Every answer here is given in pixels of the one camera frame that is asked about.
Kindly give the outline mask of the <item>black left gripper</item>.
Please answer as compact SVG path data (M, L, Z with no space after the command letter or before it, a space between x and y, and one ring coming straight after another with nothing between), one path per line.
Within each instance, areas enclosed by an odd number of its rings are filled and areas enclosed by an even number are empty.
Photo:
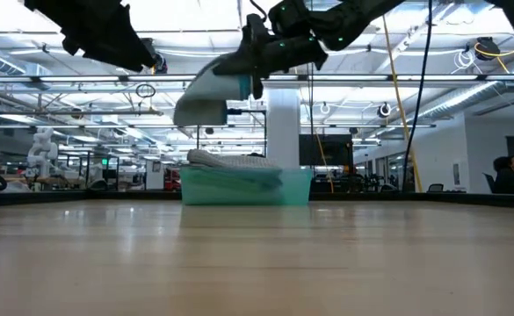
M24 0L61 28L64 49L119 68L141 72L156 60L129 25L129 5L120 0Z

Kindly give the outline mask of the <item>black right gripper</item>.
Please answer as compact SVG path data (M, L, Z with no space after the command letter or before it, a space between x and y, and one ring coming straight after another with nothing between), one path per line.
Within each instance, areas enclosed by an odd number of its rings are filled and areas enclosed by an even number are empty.
M255 99L263 95L262 79L274 72L287 73L290 68L314 64L320 69L328 55L312 35L278 39L261 46L254 43L242 54L224 54L214 60L215 75L251 75L251 92Z

